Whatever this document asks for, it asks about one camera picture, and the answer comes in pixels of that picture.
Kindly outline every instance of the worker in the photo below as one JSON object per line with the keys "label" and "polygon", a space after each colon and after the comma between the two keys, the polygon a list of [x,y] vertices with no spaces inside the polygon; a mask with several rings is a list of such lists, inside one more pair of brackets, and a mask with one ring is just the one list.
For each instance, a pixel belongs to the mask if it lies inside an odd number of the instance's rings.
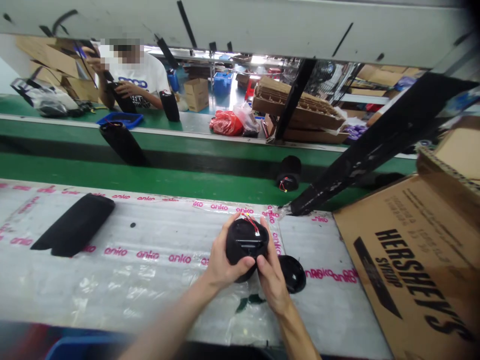
{"label": "worker", "polygon": [[[206,271],[173,307],[163,312],[151,327],[137,338],[120,360],[173,359],[190,328],[209,302],[255,264],[255,259],[249,256],[242,258],[236,265],[230,265],[227,260],[227,232],[239,216],[240,213],[237,212],[223,225],[213,242]],[[321,360],[299,312],[290,299],[269,225],[265,218],[262,218],[260,223],[268,230],[269,242],[266,257],[259,255],[256,259],[258,275],[268,305],[278,320],[288,357],[290,360]]]}
{"label": "worker", "polygon": [[113,81],[120,83],[115,91],[123,98],[131,97],[138,108],[162,109],[160,93],[170,93],[167,72],[163,64],[143,50],[140,42],[137,44],[128,40],[110,40],[113,45],[102,44],[95,49],[100,58],[92,57],[94,51],[82,47],[87,56],[86,62],[95,71],[95,83],[98,86],[101,102],[109,109],[114,107],[114,96],[107,89],[104,71],[110,71]]}

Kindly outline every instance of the red wire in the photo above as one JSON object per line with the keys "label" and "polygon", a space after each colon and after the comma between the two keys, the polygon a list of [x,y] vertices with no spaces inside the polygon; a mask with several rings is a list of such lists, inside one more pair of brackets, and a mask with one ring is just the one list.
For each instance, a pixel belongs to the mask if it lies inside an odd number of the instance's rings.
{"label": "red wire", "polygon": [[255,234],[260,234],[259,228],[257,227],[257,225],[255,225],[254,221],[250,218],[250,216],[245,215],[243,212],[241,214],[245,217],[245,220],[247,220],[250,224],[253,225],[253,227],[255,228]]}
{"label": "red wire", "polygon": [[284,181],[285,181],[286,179],[288,179],[288,177],[283,178],[283,180],[280,181],[280,185],[278,185],[278,188],[279,188],[280,190],[282,190],[284,193],[287,192],[287,189],[285,189],[285,185],[284,185]]}

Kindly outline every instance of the hand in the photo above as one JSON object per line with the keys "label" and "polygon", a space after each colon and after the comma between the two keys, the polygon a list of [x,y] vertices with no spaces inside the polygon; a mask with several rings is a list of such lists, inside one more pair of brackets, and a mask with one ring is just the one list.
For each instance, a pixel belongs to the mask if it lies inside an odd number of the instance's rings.
{"label": "hand", "polygon": [[216,292],[233,284],[240,276],[245,274],[254,264],[255,259],[251,256],[246,256],[240,259],[236,265],[230,265],[227,259],[227,232],[230,225],[238,219],[240,213],[230,216],[230,218],[223,224],[220,234],[216,237],[210,251],[210,260],[208,267],[202,278],[211,286]]}
{"label": "hand", "polygon": [[[94,46],[94,47],[95,47],[95,50],[96,50],[96,54],[98,55],[99,54],[99,49],[96,46]],[[91,57],[89,54],[95,54],[95,51],[93,51],[89,47],[82,46],[81,49],[83,50],[83,52],[86,55],[86,63],[88,65],[90,65],[90,67],[93,69],[94,72],[96,72],[96,74],[98,76],[103,76],[104,72],[109,69],[108,65],[105,64],[105,60],[103,58],[100,58],[100,57]]]}
{"label": "hand", "polygon": [[142,89],[129,81],[119,81],[121,84],[115,88],[117,94],[123,94],[122,99],[131,97],[132,95],[144,95],[146,90]]}
{"label": "hand", "polygon": [[274,240],[270,232],[269,224],[264,217],[260,219],[260,224],[268,230],[268,248],[266,258],[259,255],[256,258],[258,266],[258,276],[266,301],[272,311],[278,316],[284,315],[292,304],[287,286],[285,285],[284,274],[280,267],[279,257],[275,250]]}

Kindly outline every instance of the blue container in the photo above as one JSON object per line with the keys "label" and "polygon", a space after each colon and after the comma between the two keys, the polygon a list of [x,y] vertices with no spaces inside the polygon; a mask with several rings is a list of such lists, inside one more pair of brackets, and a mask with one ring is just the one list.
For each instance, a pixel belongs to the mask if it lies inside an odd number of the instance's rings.
{"label": "blue container", "polygon": [[213,77],[213,92],[215,95],[229,95],[232,89],[233,77],[233,73],[217,72]]}
{"label": "blue container", "polygon": [[98,346],[111,346],[123,344],[123,336],[71,336],[58,340],[45,356],[45,360],[87,360],[89,349]]}
{"label": "blue container", "polygon": [[169,70],[166,77],[170,82],[171,89],[177,93],[180,89],[179,78],[177,77],[177,70]]}
{"label": "blue container", "polygon": [[97,121],[98,125],[103,125],[108,122],[119,122],[123,123],[127,129],[133,129],[136,127],[142,120],[144,116],[142,114],[130,114],[126,112],[111,112],[101,120]]}

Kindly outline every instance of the white plastic bag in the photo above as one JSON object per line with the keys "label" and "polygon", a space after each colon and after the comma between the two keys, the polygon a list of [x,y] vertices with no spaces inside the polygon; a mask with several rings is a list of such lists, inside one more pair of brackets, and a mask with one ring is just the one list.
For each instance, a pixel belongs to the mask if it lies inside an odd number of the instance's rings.
{"label": "white plastic bag", "polygon": [[233,106],[233,113],[236,115],[237,118],[240,119],[241,124],[246,132],[260,132],[260,125],[255,120],[254,115],[252,114],[252,108],[248,104],[248,102],[244,102],[241,105],[234,105]]}
{"label": "white plastic bag", "polygon": [[66,93],[56,87],[33,88],[27,95],[31,98],[33,108],[43,116],[68,116],[68,110],[78,109],[77,103]]}

